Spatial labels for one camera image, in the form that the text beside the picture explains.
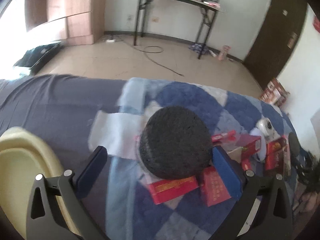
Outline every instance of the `bed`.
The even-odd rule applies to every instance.
[[[96,131],[106,115],[129,117],[131,128],[136,129],[132,132],[139,134],[141,126],[136,127],[132,120],[144,123],[157,109],[172,105],[194,111],[211,134],[231,129],[248,133],[262,116],[271,120],[279,135],[295,132],[279,108],[212,87],[140,78],[122,81],[43,75],[0,81],[0,135],[10,127],[23,127],[42,138],[65,169],[75,169],[105,139],[101,132],[105,128],[98,127],[100,134]],[[106,122],[107,129],[121,130],[128,122],[114,120],[115,126]],[[117,136],[118,144],[125,142],[127,147],[112,145],[116,153],[108,158],[90,194],[82,200],[102,230],[112,240],[208,239],[236,200],[207,208],[194,190],[170,203],[154,205],[141,182],[137,160],[130,157],[135,152],[133,138],[130,146],[128,134]],[[262,164],[252,164],[261,175]],[[293,172],[286,182],[290,201],[295,183]]]

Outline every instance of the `black table frame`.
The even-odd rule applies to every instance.
[[[138,25],[139,25],[140,11],[144,10],[144,15],[143,15],[143,19],[142,19],[142,30],[141,30],[141,37],[143,37],[144,34],[145,34],[145,24],[146,24],[146,17],[147,17],[146,10],[147,10],[148,5],[152,1],[153,0],[146,0],[145,2],[142,2],[142,0],[139,0],[139,2],[138,2],[137,16],[136,16],[136,26],[135,26],[134,40],[133,40],[133,45],[134,46],[137,45],[137,36],[138,36]],[[200,8],[200,10],[201,10],[202,22],[201,22],[201,25],[200,25],[200,28],[199,28],[195,43],[198,43],[198,41],[199,41],[202,29],[203,29],[203,25],[207,25],[209,27],[209,29],[207,31],[207,34],[206,34],[206,37],[204,39],[204,43],[202,44],[200,53],[198,54],[198,59],[200,59],[201,56],[202,56],[204,47],[207,44],[210,32],[212,30],[213,24],[215,22],[215,19],[216,19],[217,15],[218,15],[218,11],[219,10],[214,8],[214,7],[212,7],[212,6],[210,6],[210,5],[207,5],[207,4],[203,3],[203,2],[198,2],[198,1],[195,1],[195,0],[176,0],[176,1],[185,2],[185,3],[189,3],[189,4],[192,4],[192,5],[198,6]],[[211,19],[209,17],[209,11],[213,11],[214,12],[214,15],[213,15],[213,17]]]

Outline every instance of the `blue gripper pad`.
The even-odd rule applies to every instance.
[[[239,200],[245,184],[244,171],[239,163],[231,160],[221,146],[212,149],[212,163],[230,196]]]

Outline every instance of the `baseboard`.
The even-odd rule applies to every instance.
[[[130,31],[105,31],[104,32],[105,35],[134,35],[134,32],[130,32]],[[155,39],[161,39],[161,40],[167,40],[167,41],[175,41],[175,42],[179,42],[179,43],[183,43],[183,44],[188,44],[188,45],[192,45],[194,44],[194,42],[192,41],[187,41],[184,39],[179,39],[179,38],[175,38],[175,37],[171,37],[171,36],[166,36],[166,35],[161,35],[161,34],[155,34],[155,33],[145,33],[144,34],[145,37],[149,37],[149,38],[155,38]],[[209,50],[212,50],[215,54],[219,54],[220,50],[215,49],[215,48],[211,48],[208,47]],[[227,55],[228,58],[240,62],[242,63],[243,61],[235,56],[232,56],[230,54]]]

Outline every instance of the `blue blanket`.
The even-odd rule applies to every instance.
[[[142,116],[150,106],[183,106],[195,112],[212,135],[230,130],[248,133],[262,117],[269,118],[281,136],[295,132],[287,115],[277,107],[196,84],[133,78],[125,85],[119,105],[120,112]],[[262,164],[251,161],[254,171],[261,175]],[[141,182],[139,169],[137,160],[112,157],[106,203],[106,232],[112,240],[208,239],[236,202],[231,198],[207,207],[196,189],[155,205]],[[290,200],[295,176],[292,171],[286,182]]]

